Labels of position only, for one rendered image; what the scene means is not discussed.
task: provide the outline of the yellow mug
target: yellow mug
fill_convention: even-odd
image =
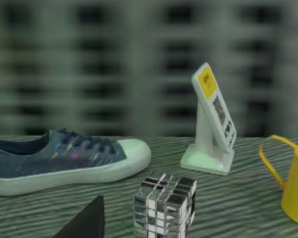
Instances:
[[[269,139],[276,139],[280,140],[294,148],[294,157],[292,161],[292,165],[290,171],[288,173],[287,183],[284,182],[282,177],[279,173],[274,169],[274,167],[269,163],[269,161],[265,158],[263,153],[263,144],[264,142]],[[298,223],[298,145],[292,143],[291,141],[277,136],[271,135],[270,137],[266,138],[261,145],[259,146],[259,156],[264,162],[265,166],[269,169],[269,171],[274,176],[275,180],[278,182],[280,187],[282,188],[283,197],[281,202],[281,207],[283,211],[295,222]]]

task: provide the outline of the watering can body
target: watering can body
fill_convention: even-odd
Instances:
[[[270,162],[265,158],[262,151],[264,142],[260,145],[259,155],[283,190],[281,200],[281,207],[283,211],[292,220],[298,223],[298,145],[276,135],[272,135],[268,138],[280,140],[294,148],[294,156],[288,173],[288,179],[286,182],[283,181],[282,177],[278,174],[278,172],[274,169]]]

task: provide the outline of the multicolored shoe fabric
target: multicolored shoe fabric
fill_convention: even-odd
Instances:
[[[0,140],[0,195],[118,181],[142,171],[150,161],[150,148],[138,139],[114,141],[62,129],[31,141]]]

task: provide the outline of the mirror cube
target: mirror cube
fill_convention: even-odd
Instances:
[[[151,172],[134,195],[135,235],[185,238],[195,216],[197,181]]]

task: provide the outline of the table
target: table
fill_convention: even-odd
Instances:
[[[97,195],[104,195],[105,199],[105,237],[132,238],[133,194],[150,170],[197,179],[196,218],[188,238],[298,238],[298,225],[280,208],[282,192],[258,156],[261,138],[236,140],[234,162],[226,177],[179,167],[193,138],[140,139],[151,147],[152,162],[134,177],[111,184],[68,185],[0,197],[0,238],[51,238]],[[270,140],[264,151],[286,178],[292,149]]]

